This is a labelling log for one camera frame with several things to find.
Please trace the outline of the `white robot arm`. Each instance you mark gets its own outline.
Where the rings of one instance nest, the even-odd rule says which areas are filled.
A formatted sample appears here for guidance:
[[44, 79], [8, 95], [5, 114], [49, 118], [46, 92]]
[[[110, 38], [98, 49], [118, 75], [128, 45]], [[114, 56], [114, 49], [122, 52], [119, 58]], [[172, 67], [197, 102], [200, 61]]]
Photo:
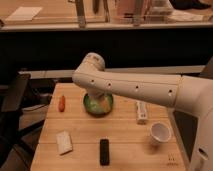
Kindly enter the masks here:
[[186, 75], [105, 71], [105, 61], [88, 53], [72, 76], [92, 97], [112, 93], [174, 108], [198, 119], [188, 171], [213, 171], [213, 79]]

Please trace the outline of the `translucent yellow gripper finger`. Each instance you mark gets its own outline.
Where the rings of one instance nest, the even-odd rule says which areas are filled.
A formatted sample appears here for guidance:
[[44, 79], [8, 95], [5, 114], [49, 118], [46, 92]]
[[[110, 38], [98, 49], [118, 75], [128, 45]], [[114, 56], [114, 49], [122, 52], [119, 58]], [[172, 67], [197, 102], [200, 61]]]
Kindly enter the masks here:
[[107, 98], [102, 99], [100, 105], [105, 113], [108, 113], [111, 110], [110, 103]]

